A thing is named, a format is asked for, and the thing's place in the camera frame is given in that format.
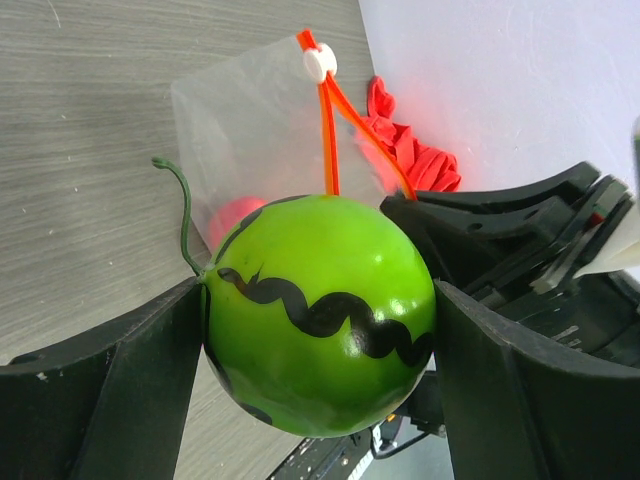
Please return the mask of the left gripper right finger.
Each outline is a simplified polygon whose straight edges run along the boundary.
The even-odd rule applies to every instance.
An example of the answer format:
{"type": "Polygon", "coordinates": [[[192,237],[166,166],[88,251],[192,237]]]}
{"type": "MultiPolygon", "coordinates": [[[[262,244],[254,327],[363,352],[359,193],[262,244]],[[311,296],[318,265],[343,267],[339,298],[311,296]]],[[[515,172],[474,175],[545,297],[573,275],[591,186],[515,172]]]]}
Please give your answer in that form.
{"type": "Polygon", "coordinates": [[[435,284],[435,358],[458,479],[636,479],[639,372],[435,284]]]}

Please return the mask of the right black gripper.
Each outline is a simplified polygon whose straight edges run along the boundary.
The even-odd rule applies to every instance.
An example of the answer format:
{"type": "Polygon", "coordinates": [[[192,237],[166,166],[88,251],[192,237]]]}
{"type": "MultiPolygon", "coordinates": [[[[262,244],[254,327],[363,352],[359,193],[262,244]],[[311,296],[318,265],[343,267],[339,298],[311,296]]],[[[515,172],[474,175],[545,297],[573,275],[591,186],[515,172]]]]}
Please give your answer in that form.
{"type": "Polygon", "coordinates": [[[524,187],[493,192],[467,235],[423,202],[386,197],[381,212],[411,240],[434,279],[568,348],[639,365],[639,284],[626,273],[578,270],[631,210],[627,187],[580,163],[524,187]],[[491,259],[480,273],[479,251],[491,259]]]}

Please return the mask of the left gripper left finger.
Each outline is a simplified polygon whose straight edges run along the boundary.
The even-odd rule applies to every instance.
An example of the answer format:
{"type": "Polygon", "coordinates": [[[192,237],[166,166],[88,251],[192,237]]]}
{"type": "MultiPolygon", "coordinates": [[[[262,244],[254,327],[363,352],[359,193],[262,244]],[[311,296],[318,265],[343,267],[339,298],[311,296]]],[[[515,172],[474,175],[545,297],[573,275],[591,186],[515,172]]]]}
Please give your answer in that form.
{"type": "Polygon", "coordinates": [[[1,368],[4,479],[171,479],[201,348],[200,288],[1,368]]]}

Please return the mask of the green toy watermelon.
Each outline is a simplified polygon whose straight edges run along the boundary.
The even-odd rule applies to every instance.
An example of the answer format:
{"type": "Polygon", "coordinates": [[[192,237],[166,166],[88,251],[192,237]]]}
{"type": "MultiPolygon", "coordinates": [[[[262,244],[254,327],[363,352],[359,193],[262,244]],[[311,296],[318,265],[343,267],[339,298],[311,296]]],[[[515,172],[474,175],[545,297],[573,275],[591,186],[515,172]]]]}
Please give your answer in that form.
{"type": "Polygon", "coordinates": [[[240,408],[285,432],[332,438],[381,421],[432,355],[429,270],[396,224],[358,201],[260,206],[191,270],[212,371],[240,408]]]}

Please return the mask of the clear zip top bag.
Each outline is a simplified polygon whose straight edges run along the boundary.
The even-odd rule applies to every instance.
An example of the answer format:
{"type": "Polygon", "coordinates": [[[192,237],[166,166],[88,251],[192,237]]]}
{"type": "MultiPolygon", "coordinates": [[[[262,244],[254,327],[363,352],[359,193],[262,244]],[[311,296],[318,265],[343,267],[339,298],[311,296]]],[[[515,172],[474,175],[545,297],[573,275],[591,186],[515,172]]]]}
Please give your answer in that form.
{"type": "Polygon", "coordinates": [[[172,82],[178,164],[207,247],[211,216],[243,196],[267,204],[340,194],[372,206],[415,196],[340,88],[337,70],[331,47],[305,29],[172,82]]]}

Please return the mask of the red apple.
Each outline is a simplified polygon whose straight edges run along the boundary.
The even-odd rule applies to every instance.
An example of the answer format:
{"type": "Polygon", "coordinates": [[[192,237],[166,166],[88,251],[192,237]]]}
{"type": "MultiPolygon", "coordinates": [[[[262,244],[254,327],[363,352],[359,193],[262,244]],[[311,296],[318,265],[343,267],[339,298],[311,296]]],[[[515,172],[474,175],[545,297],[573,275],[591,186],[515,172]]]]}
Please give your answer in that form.
{"type": "Polygon", "coordinates": [[[259,197],[243,196],[219,207],[208,223],[207,245],[210,251],[217,249],[237,223],[265,204],[266,201],[259,197]]]}

